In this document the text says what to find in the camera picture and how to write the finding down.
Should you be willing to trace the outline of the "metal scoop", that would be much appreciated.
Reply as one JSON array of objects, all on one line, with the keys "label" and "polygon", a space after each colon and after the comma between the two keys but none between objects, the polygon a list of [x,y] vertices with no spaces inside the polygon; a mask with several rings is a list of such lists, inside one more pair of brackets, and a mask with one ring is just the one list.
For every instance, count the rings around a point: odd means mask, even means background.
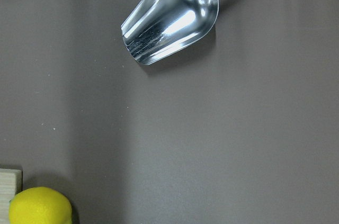
[{"label": "metal scoop", "polygon": [[134,60],[151,65],[202,39],[214,26],[219,0],[141,0],[121,25]]}]

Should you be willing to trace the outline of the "whole yellow lemon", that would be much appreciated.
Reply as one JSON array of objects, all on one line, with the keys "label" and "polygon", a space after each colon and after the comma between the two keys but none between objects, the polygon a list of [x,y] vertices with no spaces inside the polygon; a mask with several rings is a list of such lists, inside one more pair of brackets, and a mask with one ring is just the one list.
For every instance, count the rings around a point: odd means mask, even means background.
[{"label": "whole yellow lemon", "polygon": [[10,223],[72,223],[72,206],[67,197],[48,187],[33,187],[10,201]]}]

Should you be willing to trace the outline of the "bamboo cutting board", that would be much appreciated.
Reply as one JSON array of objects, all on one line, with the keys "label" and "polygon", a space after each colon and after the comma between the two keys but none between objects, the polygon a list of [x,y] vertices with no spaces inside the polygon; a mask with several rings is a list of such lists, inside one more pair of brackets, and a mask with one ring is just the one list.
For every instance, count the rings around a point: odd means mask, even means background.
[{"label": "bamboo cutting board", "polygon": [[10,201],[22,191],[22,171],[1,168],[1,209],[8,208]]}]

